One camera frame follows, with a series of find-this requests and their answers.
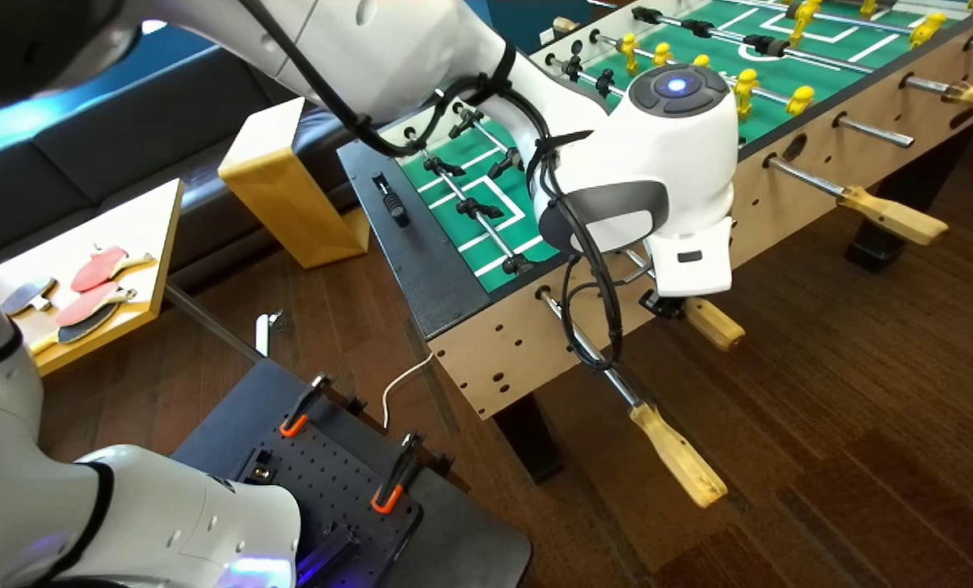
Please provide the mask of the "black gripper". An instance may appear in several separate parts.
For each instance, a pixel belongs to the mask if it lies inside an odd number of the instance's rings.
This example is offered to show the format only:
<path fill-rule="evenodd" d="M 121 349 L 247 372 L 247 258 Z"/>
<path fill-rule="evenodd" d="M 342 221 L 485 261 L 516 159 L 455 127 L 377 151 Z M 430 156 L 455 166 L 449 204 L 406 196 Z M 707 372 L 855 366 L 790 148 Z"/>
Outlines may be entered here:
<path fill-rule="evenodd" d="M 664 322 L 685 316 L 685 298 L 664 298 L 652 289 L 640 294 L 640 306 Z"/>

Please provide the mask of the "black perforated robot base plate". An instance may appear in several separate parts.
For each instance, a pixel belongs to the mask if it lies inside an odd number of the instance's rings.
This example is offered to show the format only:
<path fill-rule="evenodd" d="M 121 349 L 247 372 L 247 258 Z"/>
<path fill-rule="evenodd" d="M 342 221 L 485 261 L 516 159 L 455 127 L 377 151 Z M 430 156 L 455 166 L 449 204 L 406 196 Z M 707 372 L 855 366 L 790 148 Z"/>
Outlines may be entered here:
<path fill-rule="evenodd" d="M 285 487 L 302 503 L 302 588 L 518 588 L 531 545 L 516 525 L 418 463 L 393 518 L 368 501 L 397 445 L 326 393 L 296 439 L 279 424 L 308 378 L 255 364 L 174 452 L 214 477 Z"/>

